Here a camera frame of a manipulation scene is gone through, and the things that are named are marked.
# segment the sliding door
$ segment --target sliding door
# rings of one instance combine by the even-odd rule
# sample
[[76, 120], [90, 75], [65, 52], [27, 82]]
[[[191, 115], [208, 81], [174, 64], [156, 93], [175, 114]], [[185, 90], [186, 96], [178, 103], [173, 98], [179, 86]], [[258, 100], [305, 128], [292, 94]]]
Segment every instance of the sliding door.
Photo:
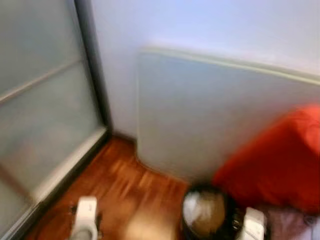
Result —
[[0, 238], [106, 132], [66, 0], [0, 2]]

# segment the floor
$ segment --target floor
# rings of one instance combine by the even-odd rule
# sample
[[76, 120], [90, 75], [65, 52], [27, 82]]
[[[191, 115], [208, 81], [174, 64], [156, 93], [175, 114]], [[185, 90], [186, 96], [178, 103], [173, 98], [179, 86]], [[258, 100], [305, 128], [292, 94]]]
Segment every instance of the floor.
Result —
[[65, 240], [81, 196], [96, 196], [105, 240], [175, 240], [187, 184], [156, 173], [136, 158], [132, 142], [113, 137], [65, 194], [42, 217], [27, 240]]

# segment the white wall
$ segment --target white wall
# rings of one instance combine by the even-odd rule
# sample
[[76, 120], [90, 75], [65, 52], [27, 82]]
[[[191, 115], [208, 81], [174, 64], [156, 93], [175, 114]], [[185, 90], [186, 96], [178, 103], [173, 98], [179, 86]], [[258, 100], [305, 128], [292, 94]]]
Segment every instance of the white wall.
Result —
[[92, 0], [116, 131], [136, 136], [139, 48], [191, 48], [320, 75], [319, 0]]

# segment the red cushion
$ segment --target red cushion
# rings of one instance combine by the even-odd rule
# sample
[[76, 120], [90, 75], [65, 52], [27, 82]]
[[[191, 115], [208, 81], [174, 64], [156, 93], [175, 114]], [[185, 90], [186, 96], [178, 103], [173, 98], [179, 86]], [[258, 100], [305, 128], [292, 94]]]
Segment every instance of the red cushion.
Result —
[[212, 182], [244, 207], [268, 203], [320, 213], [320, 105], [280, 119], [236, 152]]

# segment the frosted glass panel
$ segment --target frosted glass panel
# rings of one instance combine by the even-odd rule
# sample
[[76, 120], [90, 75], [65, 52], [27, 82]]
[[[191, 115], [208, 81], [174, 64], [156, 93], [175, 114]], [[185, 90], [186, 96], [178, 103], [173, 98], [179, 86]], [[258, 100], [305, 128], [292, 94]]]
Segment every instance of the frosted glass panel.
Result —
[[29, 207], [24, 199], [0, 181], [0, 237]]
[[80, 57], [67, 0], [0, 1], [0, 94]]
[[33, 190], [99, 126], [81, 63], [0, 107], [0, 164]]

